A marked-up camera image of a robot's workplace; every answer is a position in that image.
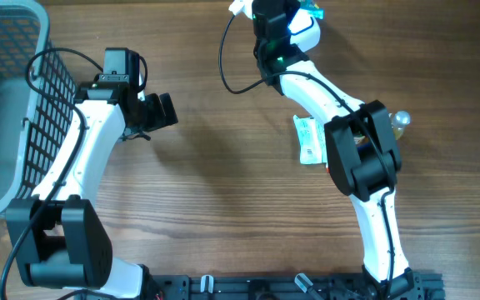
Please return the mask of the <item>green white gloves packet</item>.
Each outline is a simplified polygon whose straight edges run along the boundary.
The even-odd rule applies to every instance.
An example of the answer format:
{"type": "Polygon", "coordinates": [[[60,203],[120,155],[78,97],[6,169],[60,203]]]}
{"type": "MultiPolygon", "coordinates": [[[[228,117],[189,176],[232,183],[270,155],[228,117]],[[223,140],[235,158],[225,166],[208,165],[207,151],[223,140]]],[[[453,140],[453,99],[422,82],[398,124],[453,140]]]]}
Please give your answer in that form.
{"type": "Polygon", "coordinates": [[[312,17],[316,19],[324,19],[324,10],[320,7],[317,0],[299,0],[300,8],[306,10],[312,17]]]}

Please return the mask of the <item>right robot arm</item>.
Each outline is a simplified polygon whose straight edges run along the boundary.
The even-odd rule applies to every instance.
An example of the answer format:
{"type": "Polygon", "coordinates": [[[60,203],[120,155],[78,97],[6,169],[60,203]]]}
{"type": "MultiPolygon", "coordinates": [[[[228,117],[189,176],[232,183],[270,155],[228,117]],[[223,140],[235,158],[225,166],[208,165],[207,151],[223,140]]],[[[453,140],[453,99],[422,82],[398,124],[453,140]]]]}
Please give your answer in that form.
{"type": "Polygon", "coordinates": [[[334,185],[352,201],[364,246],[363,269],[385,299],[413,288],[395,217],[402,159],[386,107],[364,103],[330,83],[305,53],[318,43],[304,33],[313,18],[298,1],[254,1],[248,11],[256,35],[253,54],[262,78],[324,126],[334,185]]]}

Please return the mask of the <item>mint green wipes packet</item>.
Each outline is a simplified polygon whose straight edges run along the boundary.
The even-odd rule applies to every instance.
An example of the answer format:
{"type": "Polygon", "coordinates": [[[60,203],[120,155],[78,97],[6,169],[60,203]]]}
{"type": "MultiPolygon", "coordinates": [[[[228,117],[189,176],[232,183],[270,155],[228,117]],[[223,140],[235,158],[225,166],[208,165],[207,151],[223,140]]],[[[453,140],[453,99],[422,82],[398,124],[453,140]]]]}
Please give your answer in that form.
{"type": "Polygon", "coordinates": [[[292,117],[297,131],[300,154],[304,165],[328,165],[327,148],[323,126],[314,117],[292,117]]]}

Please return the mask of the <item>yellow oil bottle silver cap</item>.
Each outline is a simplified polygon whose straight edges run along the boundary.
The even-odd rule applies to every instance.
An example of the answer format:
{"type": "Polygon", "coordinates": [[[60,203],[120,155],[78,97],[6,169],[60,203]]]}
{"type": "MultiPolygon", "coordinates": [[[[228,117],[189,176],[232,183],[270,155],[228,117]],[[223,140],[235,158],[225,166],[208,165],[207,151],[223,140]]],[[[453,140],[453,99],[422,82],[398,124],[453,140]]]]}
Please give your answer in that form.
{"type": "Polygon", "coordinates": [[[390,119],[394,137],[398,140],[403,135],[406,127],[411,123],[411,116],[406,111],[398,111],[391,113],[390,119]]]}

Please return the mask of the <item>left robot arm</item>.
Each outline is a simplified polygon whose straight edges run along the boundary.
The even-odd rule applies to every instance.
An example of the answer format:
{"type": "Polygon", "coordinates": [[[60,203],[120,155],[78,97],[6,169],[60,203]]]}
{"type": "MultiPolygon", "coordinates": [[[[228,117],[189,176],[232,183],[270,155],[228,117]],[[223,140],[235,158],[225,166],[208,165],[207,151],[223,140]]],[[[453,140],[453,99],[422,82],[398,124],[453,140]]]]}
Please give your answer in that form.
{"type": "Polygon", "coordinates": [[[115,144],[178,122],[168,94],[145,93],[147,80],[142,56],[110,47],[97,76],[67,100],[72,122],[51,167],[28,199],[12,200],[6,211],[6,266],[27,286],[62,289],[67,297],[164,297],[146,266],[114,257],[94,208],[115,144]]]}

